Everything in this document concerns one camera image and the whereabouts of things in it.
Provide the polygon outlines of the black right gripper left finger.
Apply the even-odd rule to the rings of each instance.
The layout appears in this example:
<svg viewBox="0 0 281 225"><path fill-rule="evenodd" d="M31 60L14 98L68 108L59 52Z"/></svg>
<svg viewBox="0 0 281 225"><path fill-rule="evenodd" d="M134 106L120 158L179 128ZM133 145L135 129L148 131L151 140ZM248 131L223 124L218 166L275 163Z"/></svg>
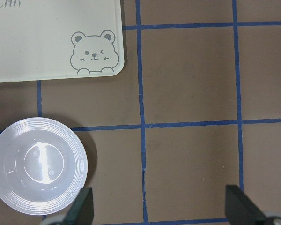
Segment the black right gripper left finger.
<svg viewBox="0 0 281 225"><path fill-rule="evenodd" d="M64 225L91 225L94 219L93 191L83 187L63 219Z"/></svg>

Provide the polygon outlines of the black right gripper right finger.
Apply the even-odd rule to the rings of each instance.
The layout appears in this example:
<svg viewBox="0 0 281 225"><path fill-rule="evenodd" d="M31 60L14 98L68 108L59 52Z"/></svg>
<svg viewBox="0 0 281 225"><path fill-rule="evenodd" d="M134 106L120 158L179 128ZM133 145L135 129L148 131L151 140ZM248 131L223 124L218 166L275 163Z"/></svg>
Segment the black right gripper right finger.
<svg viewBox="0 0 281 225"><path fill-rule="evenodd" d="M225 216L231 225L263 225L265 214L237 185L225 187Z"/></svg>

